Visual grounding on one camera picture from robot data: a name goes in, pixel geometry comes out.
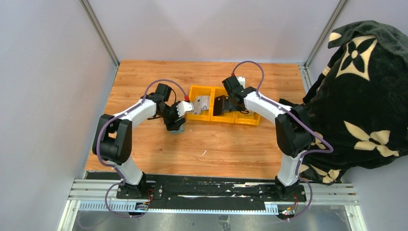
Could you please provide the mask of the green leather card holder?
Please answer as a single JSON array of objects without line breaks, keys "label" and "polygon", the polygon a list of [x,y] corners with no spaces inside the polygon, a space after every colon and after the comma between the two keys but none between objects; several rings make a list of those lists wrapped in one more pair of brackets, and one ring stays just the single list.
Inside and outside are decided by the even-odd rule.
[{"label": "green leather card holder", "polygon": [[170,131],[170,134],[181,134],[185,131],[184,125],[181,125],[178,130]]}]

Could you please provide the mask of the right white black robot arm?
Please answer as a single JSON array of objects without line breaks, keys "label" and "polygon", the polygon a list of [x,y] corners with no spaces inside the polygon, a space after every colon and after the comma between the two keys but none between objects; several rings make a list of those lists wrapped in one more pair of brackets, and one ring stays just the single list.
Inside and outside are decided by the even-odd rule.
[{"label": "right white black robot arm", "polygon": [[275,125],[282,160],[273,192],[279,200],[287,201],[299,185],[302,155],[314,140],[304,110],[278,103],[253,87],[244,88],[236,76],[226,78],[222,84],[233,106],[253,111]]}]

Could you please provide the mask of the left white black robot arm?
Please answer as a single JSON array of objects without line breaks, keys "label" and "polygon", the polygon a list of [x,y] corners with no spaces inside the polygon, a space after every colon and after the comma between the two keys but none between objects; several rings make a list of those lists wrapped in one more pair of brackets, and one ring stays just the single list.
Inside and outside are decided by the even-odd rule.
[{"label": "left white black robot arm", "polygon": [[121,178],[119,188],[136,199],[148,192],[146,174],[131,157],[132,134],[140,123],[157,117],[163,120],[166,130],[182,132],[185,114],[193,110],[188,94],[183,101],[168,105],[174,90],[159,83],[152,93],[145,93],[128,109],[114,115],[103,114],[98,121],[92,152],[103,166],[113,168]]}]

